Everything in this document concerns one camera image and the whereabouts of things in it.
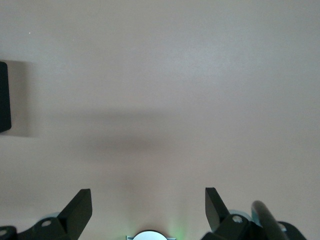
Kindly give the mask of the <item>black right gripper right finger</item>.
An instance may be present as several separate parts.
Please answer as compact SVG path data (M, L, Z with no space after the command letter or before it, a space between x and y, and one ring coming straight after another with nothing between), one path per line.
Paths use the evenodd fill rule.
M251 205L251 216L230 211L214 187L205 189L205 214L211 231L204 240L305 240L292 224L277 221L260 200Z

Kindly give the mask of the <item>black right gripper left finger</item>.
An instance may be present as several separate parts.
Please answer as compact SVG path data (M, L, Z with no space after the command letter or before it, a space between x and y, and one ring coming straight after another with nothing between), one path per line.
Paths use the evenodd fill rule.
M39 220L29 229L17 232L16 227L0 227L2 240L77 240L92 217L90 189L81 189L57 215Z

